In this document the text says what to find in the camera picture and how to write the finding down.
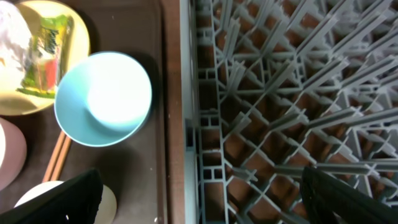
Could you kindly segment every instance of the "brown wooden surface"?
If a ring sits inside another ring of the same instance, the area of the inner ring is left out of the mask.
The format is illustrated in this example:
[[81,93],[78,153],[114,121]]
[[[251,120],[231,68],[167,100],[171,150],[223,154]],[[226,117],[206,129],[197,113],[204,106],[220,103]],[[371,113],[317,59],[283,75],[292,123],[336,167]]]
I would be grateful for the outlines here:
[[166,141],[169,223],[185,223],[184,153],[181,107],[180,1],[159,0],[164,18],[164,59],[167,83]]

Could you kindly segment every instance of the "plastic dish rack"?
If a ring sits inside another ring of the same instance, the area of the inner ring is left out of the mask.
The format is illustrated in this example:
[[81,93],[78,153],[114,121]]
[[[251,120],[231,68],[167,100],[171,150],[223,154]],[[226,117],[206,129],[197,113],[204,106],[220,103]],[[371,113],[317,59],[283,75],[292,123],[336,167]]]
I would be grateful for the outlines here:
[[304,166],[398,206],[398,2],[180,7],[185,223],[308,223]]

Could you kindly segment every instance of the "wooden chopstick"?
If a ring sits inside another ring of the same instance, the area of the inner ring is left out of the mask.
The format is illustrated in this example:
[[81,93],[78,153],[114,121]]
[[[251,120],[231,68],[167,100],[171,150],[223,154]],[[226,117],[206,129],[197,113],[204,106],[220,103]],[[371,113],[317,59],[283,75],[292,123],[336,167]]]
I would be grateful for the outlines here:
[[49,165],[45,171],[43,182],[58,180],[60,177],[63,164],[67,158],[71,139],[61,131],[57,143],[52,152]]
[[50,179],[51,179],[52,172],[54,171],[55,164],[58,161],[58,156],[60,155],[61,148],[62,148],[63,142],[65,140],[65,136],[66,136],[65,133],[63,131],[61,131],[61,133],[58,137],[57,143],[55,145],[55,148],[52,152],[49,165],[47,166],[47,170],[45,171],[43,183],[50,181]]
[[65,159],[68,155],[71,141],[72,140],[68,136],[65,138],[65,141],[63,142],[63,146],[61,148],[60,156],[58,157],[58,161],[54,167],[54,171],[50,179],[51,181],[58,180],[58,178],[60,177],[63,164],[65,163]]

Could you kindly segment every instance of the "pink bowl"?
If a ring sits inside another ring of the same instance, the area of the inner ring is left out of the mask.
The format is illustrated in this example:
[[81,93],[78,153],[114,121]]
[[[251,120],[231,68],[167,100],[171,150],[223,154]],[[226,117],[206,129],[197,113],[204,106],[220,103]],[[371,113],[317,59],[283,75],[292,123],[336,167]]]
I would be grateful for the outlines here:
[[17,126],[0,118],[0,190],[19,174],[26,158],[26,141]]

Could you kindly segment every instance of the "dish rack grid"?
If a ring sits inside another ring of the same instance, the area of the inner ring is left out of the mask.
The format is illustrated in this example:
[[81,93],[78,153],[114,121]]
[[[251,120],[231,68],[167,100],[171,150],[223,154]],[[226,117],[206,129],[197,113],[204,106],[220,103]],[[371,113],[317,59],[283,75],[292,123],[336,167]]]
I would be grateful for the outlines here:
[[397,10],[180,1],[185,223],[308,223],[305,166],[398,206]]

